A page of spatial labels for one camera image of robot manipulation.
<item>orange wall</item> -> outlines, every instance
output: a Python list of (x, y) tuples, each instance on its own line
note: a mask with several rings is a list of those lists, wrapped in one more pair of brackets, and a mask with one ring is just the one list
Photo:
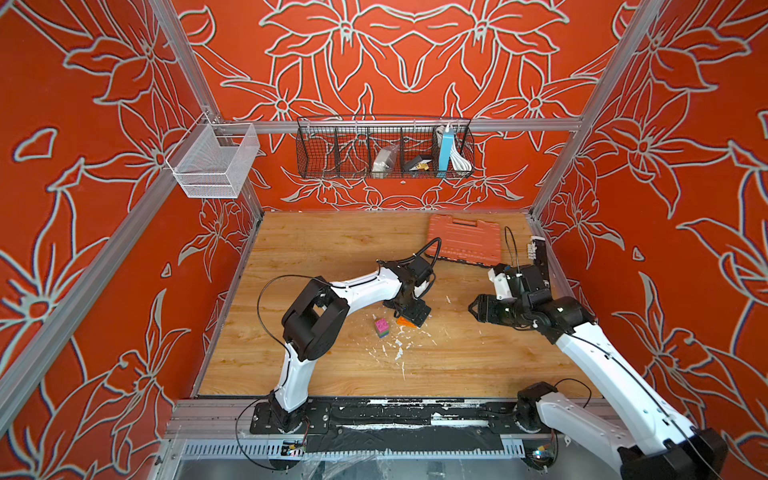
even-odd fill
[(768, 7), (668, 2), (549, 204), (576, 294), (669, 402), (768, 476)]
[[(141, 0), (15, 2), (0, 35), (2, 373), (200, 110)], [(146, 475), (252, 224), (174, 189), (0, 440), (1, 477)]]
[[(174, 0), (228, 120), (577, 117), (634, 3), (498, 3)], [(250, 178), (275, 210), (525, 208), (566, 138), (485, 134), (470, 178), (402, 183), (303, 180), (291, 136), (263, 135)]]

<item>orange tool case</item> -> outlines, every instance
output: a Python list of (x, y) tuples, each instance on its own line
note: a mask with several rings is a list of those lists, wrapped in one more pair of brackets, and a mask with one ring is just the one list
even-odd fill
[[(502, 261), (502, 235), (498, 223), (432, 215), (428, 238), (435, 237), (442, 239), (439, 260), (487, 267)], [(433, 257), (435, 250), (437, 245), (432, 245), (426, 254)]]

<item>wood grain surface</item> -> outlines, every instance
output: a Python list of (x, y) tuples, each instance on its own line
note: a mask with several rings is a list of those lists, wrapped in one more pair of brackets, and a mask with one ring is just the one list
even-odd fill
[[(256, 305), (264, 285), (278, 275), (322, 275), (349, 280), (376, 270), (376, 259), (394, 260), (427, 241), (430, 213), (267, 213), (240, 281), (227, 322), (214, 350), (202, 395), (259, 395), (277, 383), (285, 350), (259, 325)], [(510, 226), (521, 263), (528, 263), (531, 231), (523, 214), (454, 213), (464, 220)], [(502, 262), (511, 263), (502, 238)], [(322, 357), (310, 395), (515, 397), (532, 383), (586, 375), (542, 335), (475, 321), (467, 306), (480, 293), (493, 293), (487, 270), (439, 261), (437, 280), (425, 301), (432, 314), (421, 329), (398, 326), (381, 304), (350, 315), (333, 348)], [(306, 279), (277, 280), (263, 295), (261, 316), (279, 339), (280, 320)], [(390, 322), (379, 339), (376, 318)], [(558, 387), (567, 396), (586, 396), (576, 382)]]

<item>aluminum frame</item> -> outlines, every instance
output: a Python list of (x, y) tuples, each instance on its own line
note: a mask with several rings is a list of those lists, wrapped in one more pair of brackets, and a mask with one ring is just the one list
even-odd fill
[(200, 64), (197, 63), (192, 45), (181, 27), (176, 8), (170, 0), (149, 0), (149, 3), (200, 109), (209, 122), (222, 121), (214, 93), (203, 75)]
[[(248, 180), (246, 180), (246, 185), (250, 187), (250, 182)], [(208, 350), (205, 352), (203, 362), (200, 364), (200, 371), (197, 373), (197, 377), (195, 377), (194, 384), (192, 386), (192, 393), (190, 394), (190, 396), (193, 398), (196, 397), (200, 392), (200, 386), (203, 384), (205, 373), (207, 372), (208, 366), (210, 365), (210, 359), (214, 355), (216, 344), (219, 342), (221, 330), (224, 328), (224, 324), (227, 322), (227, 316), (229, 315), (230, 308), (232, 307), (232, 302), (235, 300), (237, 287), (240, 285), (240, 279), (243, 278), (243, 271), (245, 271), (245, 267), (248, 265), (250, 253), (253, 251), (253, 244), (256, 243), (256, 237), (259, 234), (259, 229), (261, 228), (263, 214), (259, 214), (258, 210), (253, 210), (253, 212), (256, 214), (257, 219), (253, 222), (253, 227), (251, 227), (250, 234), (248, 235), (248, 241), (243, 247), (243, 253), (240, 255), (240, 262), (237, 264), (237, 270), (235, 270), (234, 276), (232, 277), (232, 283), (230, 283), (230, 288), (227, 290), (227, 298), (224, 300), (224, 305), (221, 307), (221, 311), (219, 312), (219, 318), (216, 321), (214, 334), (210, 338)]]
[[(430, 120), (419, 120), (414, 117), (413, 120), (405, 119), (400, 121), (393, 120), (368, 120), (368, 121), (323, 121), (323, 125), (328, 126), (346, 126), (346, 127), (391, 127), (401, 125), (419, 125), (422, 122), (428, 122), (430, 125), (435, 123), (435, 118)], [(214, 124), (214, 128), (224, 137), (239, 137), (245, 135), (248, 127), (253, 125), (258, 134), (295, 134), (298, 131), (298, 124), (295, 121), (254, 121), (254, 122), (224, 122)], [(493, 132), (493, 131), (577, 131), (582, 125), (581, 118), (509, 118), (504, 120), (493, 120), (489, 118), (473, 118), (472, 131), (474, 132)]]
[(246, 178), (243, 189), (240, 191), (245, 201), (250, 207), (250, 211), (258, 217), (259, 222), (264, 219), (264, 209), (261, 207), (259, 197), (256, 195), (256, 191), (253, 189), (253, 184)]
[[(191, 139), (176, 149), (170, 161), (184, 156), (202, 131), (200, 127), (192, 129)], [(136, 207), (123, 219), (91, 265), (0, 378), (1, 434), (8, 431), (18, 412), (38, 388), (45, 373), (175, 187), (176, 180), (170, 169), (161, 170)]]
[[(531, 233), (538, 237), (547, 238), (547, 233), (541, 226), (541, 222), (538, 219), (533, 218), (530, 214), (525, 214), (525, 219), (528, 221), (528, 226), (531, 228)], [(571, 284), (568, 283), (568, 278), (565, 276), (563, 267), (560, 264), (557, 256), (552, 250), (552, 245), (549, 241), (547, 244), (547, 262), (549, 264), (549, 281), (557, 289), (558, 293), (562, 296), (574, 296), (574, 291), (571, 288)]]
[[(150, 472), (148, 478), (160, 480), (170, 480), (174, 478), (178, 466), (184, 459), (185, 452), (189, 445), (198, 447), (201, 445), (227, 446), (230, 443), (233, 443), (235, 418), (246, 408), (246, 406), (257, 399), (259, 399), (259, 397), (180, 400), (168, 423), (168, 428), (163, 439), (163, 446), (159, 453), (159, 461), (156, 462), (154, 470)], [(467, 400), (494, 402), (515, 401), (514, 399), (496, 398)], [(586, 399), (573, 398), (571, 400), (578, 405), (581, 405)], [(592, 398), (586, 411), (613, 425), (619, 425), (621, 428), (624, 427), (618, 414), (605, 399)], [(247, 432), (247, 430), (248, 415), (246, 413), (246, 415), (243, 415), (243, 419), (240, 420), (241, 435), (244, 432)], [(549, 439), (548, 433), (502, 434), (499, 436), (502, 439), (502, 444), (505, 445), (505, 449), (515, 445), (517, 443), (515, 440)], [(269, 442), (301, 439), (302, 435), (251, 435), (250, 433), (247, 433), (244, 437), (245, 438), (240, 439), (240, 442), (244, 447), (247, 447), (247, 445), (251, 444), (265, 445)], [(448, 458), (452, 455), (464, 455), (461, 452), (417, 452), (413, 455), (418, 455), (420, 453), (425, 454), (423, 458), (428, 458), (430, 456), (435, 458)], [(503, 456), (509, 454), (510, 452), (503, 452), (499, 455)], [(406, 456), (412, 455), (399, 455), (395, 452), (392, 454), (393, 458), (405, 458)], [(472, 452), (467, 452), (467, 455), (464, 456), (467, 458), (479, 458), (478, 455)], [(226, 458), (228, 455), (220, 455), (220, 457)]]
[(571, 164), (581, 145), (587, 140), (595, 122), (603, 111), (608, 98), (611, 96), (619, 78), (626, 70), (632, 59), (632, 54), (637, 50), (643, 36), (648, 32), (651, 22), (656, 18), (664, 0), (643, 0), (640, 7), (632, 15), (627, 30), (616, 45), (616, 51), (608, 61), (603, 75), (589, 97), (587, 106), (581, 116), (581, 126), (568, 137), (562, 152), (554, 161), (549, 171), (544, 186), (539, 190), (531, 206), (531, 214), (534, 218), (541, 218), (544, 208), (554, 194), (555, 188), (565, 175), (568, 165)]

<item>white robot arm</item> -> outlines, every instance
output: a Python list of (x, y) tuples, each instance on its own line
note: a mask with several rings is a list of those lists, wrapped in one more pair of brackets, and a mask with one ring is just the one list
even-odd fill
[[(270, 411), (282, 432), (297, 428), (318, 358), (333, 346), (344, 319), (378, 302), (421, 326), (430, 309), (422, 297), (434, 282), (422, 257), (434, 239), (412, 257), (379, 261), (378, 271), (345, 282), (309, 281), (283, 316), (286, 355)], [(483, 323), (539, 332), (586, 373), (626, 425), (606, 422), (540, 382), (518, 393), (514, 422), (526, 432), (563, 432), (621, 473), (625, 479), (716, 478), (727, 446), (712, 429), (700, 431), (662, 399), (619, 354), (594, 317), (571, 297), (553, 299), (543, 239), (534, 240), (533, 265), (500, 264), (489, 271), (495, 295), (480, 295), (469, 312)]]
[[(431, 261), (422, 255), (437, 243)], [(278, 428), (290, 432), (299, 426), (308, 387), (317, 360), (336, 341), (346, 317), (364, 306), (384, 302), (415, 326), (421, 326), (431, 309), (422, 297), (434, 283), (432, 268), (440, 252), (435, 238), (403, 260), (378, 261), (376, 272), (344, 282), (315, 277), (283, 316), (285, 359), (280, 381), (273, 390), (270, 409)]]
[(700, 431), (667, 403), (614, 348), (574, 298), (553, 299), (544, 239), (534, 239), (535, 264), (497, 265), (488, 272), (495, 295), (480, 295), (469, 312), (483, 323), (537, 331), (568, 355), (600, 390), (622, 429), (540, 382), (518, 393), (514, 420), (528, 432), (546, 425), (570, 436), (622, 478), (717, 478), (727, 446)]

